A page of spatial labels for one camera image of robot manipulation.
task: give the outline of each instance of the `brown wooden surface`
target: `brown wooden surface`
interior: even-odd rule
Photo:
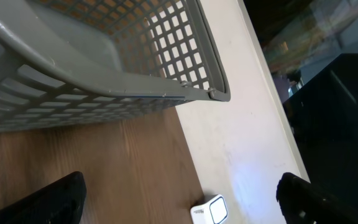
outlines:
[[[81,171],[81,223],[191,223],[203,193],[174,108],[105,124],[0,134],[0,209]]]

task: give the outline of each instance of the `white cube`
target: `white cube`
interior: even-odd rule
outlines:
[[[206,198],[190,210],[194,224],[221,224],[227,219],[226,202],[222,195]]]

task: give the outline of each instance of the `wooden floor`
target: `wooden floor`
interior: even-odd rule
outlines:
[[[0,134],[0,209],[81,171],[81,223],[191,223],[203,193],[175,108],[114,123]]]

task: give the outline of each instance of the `gray plastic basket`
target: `gray plastic basket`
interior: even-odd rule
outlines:
[[[0,131],[229,99],[197,0],[0,1]]]

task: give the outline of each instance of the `white device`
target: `white device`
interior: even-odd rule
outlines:
[[[228,215],[222,195],[206,197],[203,204],[191,208],[190,213],[194,224],[221,224]]]

